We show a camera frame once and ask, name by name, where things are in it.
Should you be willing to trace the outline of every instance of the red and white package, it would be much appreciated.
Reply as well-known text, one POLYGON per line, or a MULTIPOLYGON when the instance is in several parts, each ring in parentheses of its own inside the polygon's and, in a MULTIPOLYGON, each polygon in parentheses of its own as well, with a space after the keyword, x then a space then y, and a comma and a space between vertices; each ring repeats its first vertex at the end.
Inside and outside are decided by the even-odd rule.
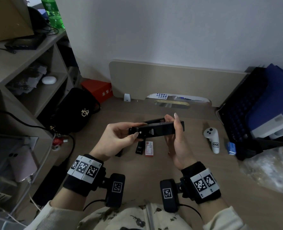
POLYGON ((146 156, 153 156, 153 142, 152 141, 146 141, 146 156))

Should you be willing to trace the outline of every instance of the pink phone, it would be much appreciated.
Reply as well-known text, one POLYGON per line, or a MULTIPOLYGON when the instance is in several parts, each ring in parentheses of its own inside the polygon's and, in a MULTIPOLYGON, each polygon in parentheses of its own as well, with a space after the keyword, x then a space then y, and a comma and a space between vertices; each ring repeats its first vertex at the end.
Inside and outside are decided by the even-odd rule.
POLYGON ((29 146, 24 145, 9 155, 16 182, 22 182, 37 171, 29 146))

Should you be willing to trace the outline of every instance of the sleeve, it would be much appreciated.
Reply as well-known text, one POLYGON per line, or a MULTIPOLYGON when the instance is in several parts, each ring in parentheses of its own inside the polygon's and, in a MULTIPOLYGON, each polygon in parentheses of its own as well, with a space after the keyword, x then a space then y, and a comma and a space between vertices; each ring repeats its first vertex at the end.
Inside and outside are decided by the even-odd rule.
POLYGON ((203 226, 204 230, 248 230, 248 226, 234 211, 233 207, 218 212, 213 219, 203 226))
POLYGON ((82 217, 82 211, 55 208, 48 202, 25 230, 74 230, 82 217))

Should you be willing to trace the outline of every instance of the blue box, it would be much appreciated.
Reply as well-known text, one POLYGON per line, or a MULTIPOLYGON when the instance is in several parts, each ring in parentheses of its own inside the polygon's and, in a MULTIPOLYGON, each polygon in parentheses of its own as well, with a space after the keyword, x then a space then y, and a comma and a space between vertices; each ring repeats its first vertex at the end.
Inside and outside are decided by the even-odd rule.
POLYGON ((228 154, 236 155, 236 148, 235 148, 235 144, 234 143, 228 142, 227 143, 227 150, 228 150, 228 154))

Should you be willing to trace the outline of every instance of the black handbag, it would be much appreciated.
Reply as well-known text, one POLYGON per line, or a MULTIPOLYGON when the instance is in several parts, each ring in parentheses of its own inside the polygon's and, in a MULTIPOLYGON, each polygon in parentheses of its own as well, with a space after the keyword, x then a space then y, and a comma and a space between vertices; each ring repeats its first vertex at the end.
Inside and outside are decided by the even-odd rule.
POLYGON ((63 135, 78 132, 100 108, 100 103, 89 91, 72 88, 51 116, 50 129, 63 135))

